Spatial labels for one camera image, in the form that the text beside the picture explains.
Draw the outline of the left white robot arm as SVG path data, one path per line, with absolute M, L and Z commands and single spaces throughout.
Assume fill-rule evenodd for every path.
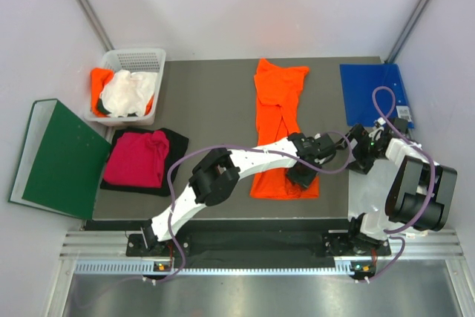
M 168 248 L 168 241 L 199 211 L 227 200 L 243 178 L 273 169 L 287 169 L 290 183 L 307 190 L 324 159 L 320 134 L 291 134 L 277 142 L 255 148 L 212 146 L 194 167 L 187 186 L 170 206 L 150 219 L 142 229 L 142 245 L 152 255 Z

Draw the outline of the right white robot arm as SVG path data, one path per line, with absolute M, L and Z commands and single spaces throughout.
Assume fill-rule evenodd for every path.
M 399 138 L 379 123 L 372 131 L 354 125 L 349 141 L 353 161 L 349 170 L 346 232 L 323 237 L 332 256 L 366 255 L 388 245 L 397 232 L 439 231 L 448 219 L 457 172 L 429 162 L 418 143 Z

